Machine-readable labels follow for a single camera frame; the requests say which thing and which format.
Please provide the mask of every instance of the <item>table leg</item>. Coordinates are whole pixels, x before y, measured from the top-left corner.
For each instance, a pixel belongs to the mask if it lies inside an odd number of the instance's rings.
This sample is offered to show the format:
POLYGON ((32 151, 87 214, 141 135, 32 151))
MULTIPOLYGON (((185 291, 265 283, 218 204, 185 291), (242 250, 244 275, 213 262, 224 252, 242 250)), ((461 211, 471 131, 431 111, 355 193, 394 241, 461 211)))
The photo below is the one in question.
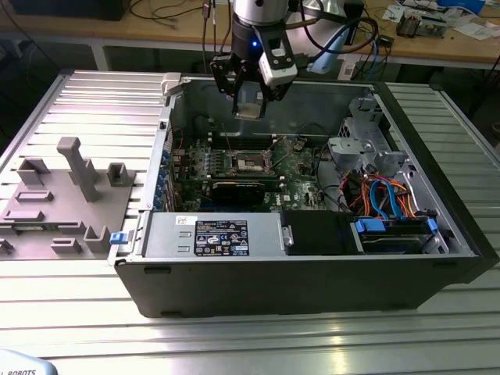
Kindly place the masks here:
POLYGON ((102 43, 92 43, 92 54, 94 55, 95 65, 98 70, 111 70, 108 56, 105 53, 102 43))

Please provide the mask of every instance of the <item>gray block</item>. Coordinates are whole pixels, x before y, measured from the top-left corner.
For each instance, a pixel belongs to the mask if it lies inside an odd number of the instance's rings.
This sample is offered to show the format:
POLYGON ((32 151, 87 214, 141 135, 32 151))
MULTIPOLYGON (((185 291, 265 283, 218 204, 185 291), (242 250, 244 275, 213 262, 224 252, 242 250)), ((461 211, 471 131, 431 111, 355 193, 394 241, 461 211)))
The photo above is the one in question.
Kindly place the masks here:
POLYGON ((58 254, 81 252, 76 238, 53 238, 50 247, 58 254))
MULTIPOLYGON (((44 219, 38 222, 0 220, 0 238, 11 243, 15 251, 10 255, 0 254, 0 261, 5 259, 105 259, 108 252, 92 252, 84 241, 87 227, 92 226, 97 233, 107 226, 110 233, 122 229, 123 217, 127 209, 132 186, 111 187, 106 170, 97 171, 98 182, 95 185, 99 192, 99 200, 88 203, 75 185, 67 170, 53 170, 41 174, 45 188, 54 198, 48 202, 19 202, 16 194, 27 191, 21 181, 16 191, 7 203, 0 219, 8 211, 40 210, 44 219), (71 228, 59 229, 70 225, 71 228), (79 253, 56 253, 51 249, 53 238, 76 238, 82 251, 79 253)), ((128 171, 130 179, 134 180, 135 172, 128 171)))
POLYGON ((87 170, 87 165, 78 151, 79 148, 80 140, 77 137, 61 137, 57 144, 57 151, 68 161, 71 172, 73 172, 73 179, 80 187, 85 200, 95 202, 98 199, 98 192, 95 190, 93 182, 95 176, 87 170))
POLYGON ((75 224, 59 225, 57 229, 59 229, 62 234, 83 234, 87 228, 83 221, 79 221, 75 224))
POLYGON ((30 190, 19 191, 15 197, 18 202, 48 202, 54 198, 54 195, 52 195, 50 191, 46 190, 30 190))
POLYGON ((39 189, 44 186, 38 176, 42 173, 50 173, 50 171, 41 159, 25 159, 17 170, 17 174, 28 189, 39 189))
POLYGON ((11 254, 14 247, 4 238, 0 238, 0 253, 11 254))
POLYGON ((96 236, 92 227, 87 228, 84 236, 84 241, 91 252, 108 253, 111 248, 111 244, 109 243, 110 239, 111 233, 109 233, 109 229, 106 225, 102 228, 99 237, 96 236))
MULTIPOLYGON (((84 162, 85 162, 85 167, 87 168, 87 171, 92 178, 92 182, 95 184, 99 179, 99 173, 95 171, 94 164, 92 163, 91 159, 84 159, 84 162)), ((73 176, 73 172, 70 171, 68 173, 70 174, 72 182, 75 185, 78 185, 77 180, 73 176)))
POLYGON ((44 214, 42 211, 7 211, 3 216, 3 220, 8 221, 42 221, 44 214))
POLYGON ((108 166, 109 184, 113 187, 131 186, 133 181, 129 177, 127 167, 122 162, 111 162, 108 166))

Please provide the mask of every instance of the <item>electronic device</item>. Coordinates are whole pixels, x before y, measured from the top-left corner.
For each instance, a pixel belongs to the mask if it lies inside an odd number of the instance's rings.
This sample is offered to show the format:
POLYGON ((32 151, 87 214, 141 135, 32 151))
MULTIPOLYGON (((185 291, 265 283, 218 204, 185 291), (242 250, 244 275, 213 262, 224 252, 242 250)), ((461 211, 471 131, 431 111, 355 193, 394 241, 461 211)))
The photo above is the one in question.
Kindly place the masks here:
POLYGON ((137 224, 109 255, 143 315, 415 309, 498 261, 420 138, 425 115, 401 107, 422 87, 296 80, 255 121, 209 78, 162 85, 137 224))
POLYGON ((83 0, 75 2, 68 2, 67 0, 10 0, 10 3, 18 14, 120 21, 130 5, 130 0, 83 0))

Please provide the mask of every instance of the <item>gray pillar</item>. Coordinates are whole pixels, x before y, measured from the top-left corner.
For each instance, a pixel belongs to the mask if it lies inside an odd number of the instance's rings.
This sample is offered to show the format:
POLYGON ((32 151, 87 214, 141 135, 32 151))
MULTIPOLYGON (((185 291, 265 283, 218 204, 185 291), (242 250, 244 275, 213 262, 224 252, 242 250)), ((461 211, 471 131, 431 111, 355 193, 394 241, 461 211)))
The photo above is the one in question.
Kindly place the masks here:
POLYGON ((73 178, 80 187, 85 200, 94 202, 98 198, 98 192, 94 187, 94 178, 87 171, 87 166, 78 151, 79 148, 80 140, 77 137, 61 137, 57 144, 57 152, 68 161, 71 172, 73 172, 73 178))

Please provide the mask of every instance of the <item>connector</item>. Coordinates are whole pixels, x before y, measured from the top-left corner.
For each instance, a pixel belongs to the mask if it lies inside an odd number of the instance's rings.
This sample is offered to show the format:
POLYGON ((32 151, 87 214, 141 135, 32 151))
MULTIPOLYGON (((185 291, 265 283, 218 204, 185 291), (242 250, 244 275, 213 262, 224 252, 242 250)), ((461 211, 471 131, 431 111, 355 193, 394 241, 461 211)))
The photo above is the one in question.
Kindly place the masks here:
POLYGON ((204 20, 210 18, 210 11, 212 10, 211 4, 211 0, 203 0, 202 14, 204 20))

